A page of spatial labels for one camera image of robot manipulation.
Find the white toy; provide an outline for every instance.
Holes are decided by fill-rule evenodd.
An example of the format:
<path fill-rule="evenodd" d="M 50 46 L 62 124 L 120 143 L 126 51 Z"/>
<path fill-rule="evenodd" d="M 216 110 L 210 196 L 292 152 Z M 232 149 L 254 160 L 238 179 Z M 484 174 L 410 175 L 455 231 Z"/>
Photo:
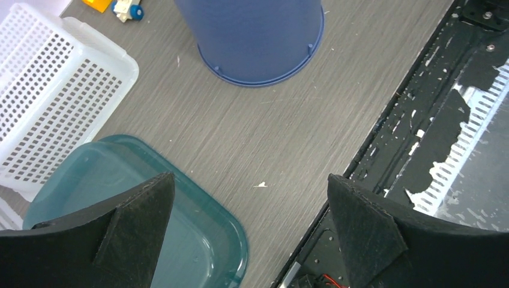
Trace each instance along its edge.
<path fill-rule="evenodd" d="M 113 13 L 116 14 L 120 21 L 125 22 L 127 19 L 140 21 L 143 19 L 143 8 L 139 5 L 141 0 L 118 0 L 111 5 Z"/>

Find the black bracket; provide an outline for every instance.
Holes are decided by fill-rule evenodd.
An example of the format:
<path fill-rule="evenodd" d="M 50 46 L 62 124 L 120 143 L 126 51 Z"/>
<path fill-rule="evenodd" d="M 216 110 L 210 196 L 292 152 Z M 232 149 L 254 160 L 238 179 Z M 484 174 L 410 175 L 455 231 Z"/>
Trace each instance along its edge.
<path fill-rule="evenodd" d="M 462 20 L 487 30 L 509 28 L 508 0 L 469 0 L 462 11 Z"/>

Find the wooden table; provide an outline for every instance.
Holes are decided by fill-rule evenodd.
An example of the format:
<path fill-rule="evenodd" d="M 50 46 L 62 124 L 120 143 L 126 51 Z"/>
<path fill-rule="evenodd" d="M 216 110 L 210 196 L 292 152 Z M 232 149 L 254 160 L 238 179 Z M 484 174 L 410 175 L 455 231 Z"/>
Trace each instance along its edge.
<path fill-rule="evenodd" d="M 323 0 L 324 40 L 311 63 L 276 86 L 239 88 L 202 63 L 171 0 L 143 1 L 121 23 L 81 1 L 64 13 L 123 47 L 140 76 L 98 137 L 140 137 L 242 223 L 243 287 L 268 287 L 452 0 Z M 265 183 L 267 187 L 257 187 Z M 27 203 L 3 191 L 22 214 Z"/>

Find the teal plastic lid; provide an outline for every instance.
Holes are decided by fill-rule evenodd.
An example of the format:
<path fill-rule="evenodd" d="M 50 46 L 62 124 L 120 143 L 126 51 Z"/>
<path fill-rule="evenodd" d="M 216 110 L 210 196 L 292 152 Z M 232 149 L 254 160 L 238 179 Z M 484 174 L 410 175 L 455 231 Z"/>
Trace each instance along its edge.
<path fill-rule="evenodd" d="M 248 258 L 242 226 L 135 137 L 110 136 L 73 151 L 30 204 L 23 228 L 89 207 L 161 172 L 175 174 L 175 201 L 152 287 L 238 287 Z"/>

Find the red wire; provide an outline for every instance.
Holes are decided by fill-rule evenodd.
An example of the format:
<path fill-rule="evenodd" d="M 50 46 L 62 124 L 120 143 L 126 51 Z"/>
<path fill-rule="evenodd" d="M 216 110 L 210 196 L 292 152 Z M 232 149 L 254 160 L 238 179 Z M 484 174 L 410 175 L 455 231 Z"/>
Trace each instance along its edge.
<path fill-rule="evenodd" d="M 338 282 L 336 282 L 334 279 L 332 279 L 332 277 L 330 277 L 330 276 L 329 276 L 329 275 L 327 275 L 327 274 L 324 274 L 324 277 L 325 277 L 327 280 L 329 280 L 330 282 L 332 282 L 332 284 L 333 284 L 334 286 L 336 286 L 337 288 L 347 288 L 346 286 L 339 285 L 339 283 L 338 283 Z"/>

